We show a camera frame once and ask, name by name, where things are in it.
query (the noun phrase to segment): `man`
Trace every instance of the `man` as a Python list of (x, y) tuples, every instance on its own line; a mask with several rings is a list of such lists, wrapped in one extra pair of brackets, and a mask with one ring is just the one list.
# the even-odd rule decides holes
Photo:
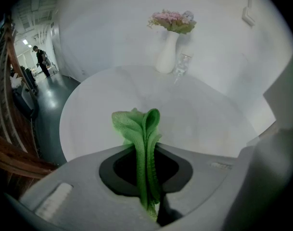
[(33, 47), (33, 51), (36, 52), (36, 56), (37, 56), (37, 66), (39, 65), (40, 68), (42, 69), (42, 71), (44, 72), (44, 74), (46, 75), (46, 77), (49, 77), (49, 71), (46, 68), (46, 57), (45, 57), (45, 53), (40, 50), (36, 45)]

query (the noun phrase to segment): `white wall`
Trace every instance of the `white wall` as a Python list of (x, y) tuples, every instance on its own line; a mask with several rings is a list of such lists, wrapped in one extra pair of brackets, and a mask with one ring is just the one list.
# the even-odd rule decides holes
[(30, 50), (30, 52), (31, 52), (31, 56), (32, 56), (32, 58), (33, 58), (33, 62), (35, 63), (35, 66), (36, 66), (36, 64), (37, 64), (37, 62), (38, 62), (38, 60), (37, 60), (37, 57), (36, 57), (36, 52), (34, 51), (34, 52), (32, 52), (33, 50)]
[(24, 53), (25, 62), (26, 62), (26, 65), (29, 69), (36, 68), (37, 62), (36, 63), (34, 62), (32, 54), (34, 54), (34, 52), (32, 52), (32, 51), (27, 51)]
[(44, 48), (45, 48), (45, 52), (48, 56), (48, 59), (50, 60), (50, 62), (53, 62), (57, 69), (59, 69), (56, 59), (55, 59), (55, 55), (54, 55), (54, 51), (53, 51), (53, 45), (52, 45), (52, 40), (51, 40), (51, 34), (50, 34), (50, 27), (47, 30), (47, 37), (46, 37), (46, 41), (44, 44)]
[(242, 19), (248, 0), (59, 0), (60, 41), (79, 81), (119, 65), (154, 65), (166, 31), (149, 29), (156, 11), (191, 10), (197, 21), (178, 48), (195, 55), (188, 74), (230, 97), (259, 134), (274, 122), (263, 93), (293, 53), (293, 38), (269, 0), (253, 0), (256, 25)]
[(36, 42), (34, 40), (32, 40), (30, 37), (27, 38), (27, 42), (28, 44), (25, 45), (22, 40), (24, 40), (25, 38), (21, 38), (21, 39), (18, 39), (18, 38), (21, 38), (21, 36), (17, 36), (17, 38), (15, 38), (15, 43), (14, 43), (14, 48), (15, 48), (15, 52), (16, 52), (16, 55), (19, 56), (21, 54), (23, 54), (24, 52), (26, 51), (29, 51), (30, 48), (28, 47), (28, 45), (36, 45)]
[(20, 66), (27, 67), (25, 62), (25, 56), (23, 54), (18, 56), (17, 59)]

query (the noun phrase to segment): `white round table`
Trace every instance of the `white round table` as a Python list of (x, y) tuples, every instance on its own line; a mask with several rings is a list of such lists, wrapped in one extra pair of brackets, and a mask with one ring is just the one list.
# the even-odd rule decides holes
[(237, 157), (256, 133), (228, 98), (200, 80), (151, 66), (121, 66), (96, 73), (68, 98), (60, 140), (67, 161), (123, 144), (111, 114), (137, 108), (160, 111), (161, 143), (181, 149)]

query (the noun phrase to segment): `clear glass cup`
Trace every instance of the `clear glass cup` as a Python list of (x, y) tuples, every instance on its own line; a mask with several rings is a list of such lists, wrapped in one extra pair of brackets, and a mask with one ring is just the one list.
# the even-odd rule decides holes
[(191, 60), (192, 57), (184, 54), (183, 52), (179, 55), (173, 71), (174, 75), (176, 76), (174, 84), (187, 72)]

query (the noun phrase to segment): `green towel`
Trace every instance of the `green towel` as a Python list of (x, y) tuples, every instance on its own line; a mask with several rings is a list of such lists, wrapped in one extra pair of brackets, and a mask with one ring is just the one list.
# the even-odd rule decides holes
[(160, 113), (157, 109), (151, 109), (145, 114), (136, 108), (130, 112), (119, 111), (112, 114), (115, 129), (136, 147), (140, 200), (154, 220), (157, 219), (155, 204), (159, 203), (161, 194), (154, 160), (155, 145), (161, 138), (157, 131), (159, 120)]

